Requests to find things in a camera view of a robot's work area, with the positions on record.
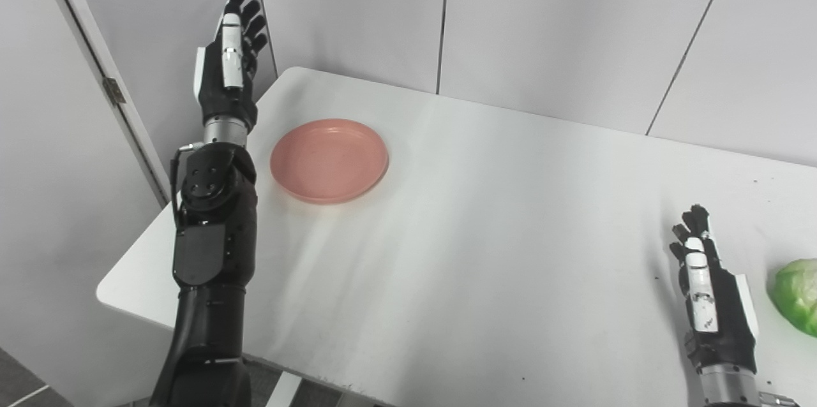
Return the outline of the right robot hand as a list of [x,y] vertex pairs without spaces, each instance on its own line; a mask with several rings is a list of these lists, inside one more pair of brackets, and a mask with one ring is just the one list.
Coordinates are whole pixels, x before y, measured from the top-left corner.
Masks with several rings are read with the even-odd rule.
[[726,366],[756,374],[756,338],[747,316],[751,296],[721,262],[706,207],[692,205],[671,231],[677,240],[669,248],[679,264],[678,284],[691,326],[684,343],[688,359],[697,372]]

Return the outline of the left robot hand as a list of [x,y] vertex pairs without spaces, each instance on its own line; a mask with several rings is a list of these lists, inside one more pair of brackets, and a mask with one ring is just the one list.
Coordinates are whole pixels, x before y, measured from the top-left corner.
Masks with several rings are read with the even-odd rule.
[[233,117],[253,131],[258,117],[253,81],[258,56],[269,43],[266,24],[259,0],[225,3],[213,40],[196,53],[193,95],[203,123]]

